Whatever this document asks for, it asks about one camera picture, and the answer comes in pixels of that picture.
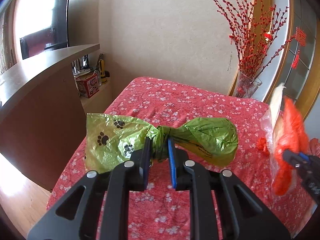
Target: bed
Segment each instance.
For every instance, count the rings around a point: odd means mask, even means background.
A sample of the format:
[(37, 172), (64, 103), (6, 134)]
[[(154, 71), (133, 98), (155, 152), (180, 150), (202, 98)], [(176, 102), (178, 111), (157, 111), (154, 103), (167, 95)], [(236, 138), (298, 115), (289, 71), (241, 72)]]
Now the bed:
[[(154, 126), (172, 127), (198, 116), (230, 119), (237, 128), (239, 145), (234, 161), (227, 168), (294, 234), (310, 207), (311, 198), (300, 185), (283, 197), (272, 196), (269, 159), (256, 148), (258, 138), (264, 136), (260, 119), (267, 109), (267, 104), (254, 99), (239, 99), (162, 79), (140, 77), (122, 91), (105, 113), (129, 115)], [(85, 144), (86, 139), (65, 167), (47, 209), (85, 174)], [(221, 170), (193, 153), (188, 154), (209, 170)], [(189, 239), (189, 226), (189, 193), (172, 189), (167, 161), (154, 164), (147, 190), (130, 193), (129, 239)]]

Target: decorative branch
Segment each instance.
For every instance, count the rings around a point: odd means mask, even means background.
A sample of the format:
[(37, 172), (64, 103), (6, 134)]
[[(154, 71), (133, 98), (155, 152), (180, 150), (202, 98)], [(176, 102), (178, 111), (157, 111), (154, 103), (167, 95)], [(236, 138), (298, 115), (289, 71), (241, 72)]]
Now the decorative branch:
[(230, 30), (237, 49), (239, 60), (239, 70), (246, 76), (255, 80), (261, 72), (271, 63), (271, 61), (279, 55), (279, 52), (284, 49), (290, 39), (274, 53), (268, 63), (262, 66), (264, 58), (267, 56), (269, 47), (278, 37), (277, 33), (280, 28), (286, 23), (287, 17), (284, 17), (288, 12), (288, 7), (285, 11), (276, 10), (276, 5), (270, 6), (269, 9), (264, 9), (263, 0), (260, 0), (260, 18), (253, 17), (254, 7), (257, 5), (257, 0), (248, 3), (248, 0), (235, 0), (236, 5), (226, 0), (213, 0), (221, 13), (228, 21)]

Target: glass vase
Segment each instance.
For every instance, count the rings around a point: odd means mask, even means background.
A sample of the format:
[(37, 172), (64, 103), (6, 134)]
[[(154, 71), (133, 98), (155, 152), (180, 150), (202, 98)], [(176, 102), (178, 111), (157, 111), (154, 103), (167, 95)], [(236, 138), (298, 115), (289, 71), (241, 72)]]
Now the glass vase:
[(237, 98), (251, 98), (258, 87), (262, 84), (261, 80), (255, 80), (238, 70), (237, 82), (232, 96)]

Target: clear plastic bag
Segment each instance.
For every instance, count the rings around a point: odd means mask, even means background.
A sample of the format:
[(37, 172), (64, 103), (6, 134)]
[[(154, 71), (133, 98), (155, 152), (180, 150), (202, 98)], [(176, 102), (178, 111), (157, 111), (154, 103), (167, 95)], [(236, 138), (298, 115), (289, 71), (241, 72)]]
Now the clear plastic bag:
[(296, 171), (282, 159), (283, 151), (289, 149), (297, 154), (307, 153), (309, 144), (299, 111), (291, 99), (285, 97), (284, 101), (284, 115), (278, 115), (274, 125), (270, 109), (261, 119), (261, 128), (266, 132), (270, 152), (272, 191), (276, 196), (285, 195), (295, 188), (297, 181)]

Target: red packaging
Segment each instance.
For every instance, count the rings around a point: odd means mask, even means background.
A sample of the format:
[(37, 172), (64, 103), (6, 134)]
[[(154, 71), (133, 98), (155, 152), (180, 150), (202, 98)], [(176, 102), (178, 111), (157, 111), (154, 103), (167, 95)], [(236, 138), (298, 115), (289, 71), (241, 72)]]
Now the red packaging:
[(99, 91), (97, 74), (88, 73), (76, 78), (76, 84), (81, 96), (90, 98)]
[(283, 116), (277, 116), (273, 128), (268, 109), (261, 119), (261, 128), (266, 132), (266, 142), (270, 151), (272, 191), (274, 196), (283, 196), (295, 188), (297, 175), (296, 170), (282, 159), (282, 153), (286, 149), (296, 154), (308, 152), (309, 140), (304, 131), (303, 118), (293, 101), (285, 96)]

